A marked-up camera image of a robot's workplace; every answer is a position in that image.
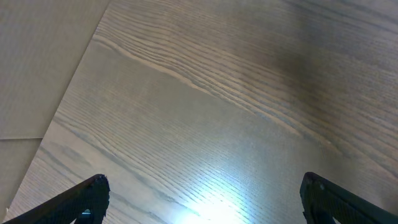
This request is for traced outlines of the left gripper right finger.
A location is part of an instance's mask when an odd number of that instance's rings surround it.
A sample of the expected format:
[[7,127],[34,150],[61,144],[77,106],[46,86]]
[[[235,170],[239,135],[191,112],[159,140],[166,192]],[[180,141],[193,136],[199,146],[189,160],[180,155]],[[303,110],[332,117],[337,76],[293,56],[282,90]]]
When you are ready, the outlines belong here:
[[397,223],[396,215],[314,172],[304,174],[300,198],[307,223]]

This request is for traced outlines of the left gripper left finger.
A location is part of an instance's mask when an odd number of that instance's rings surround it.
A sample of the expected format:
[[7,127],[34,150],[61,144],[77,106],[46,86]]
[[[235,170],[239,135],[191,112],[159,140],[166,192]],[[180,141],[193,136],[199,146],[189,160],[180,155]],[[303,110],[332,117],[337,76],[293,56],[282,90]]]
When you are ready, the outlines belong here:
[[109,182],[96,174],[4,224],[98,223],[109,206]]

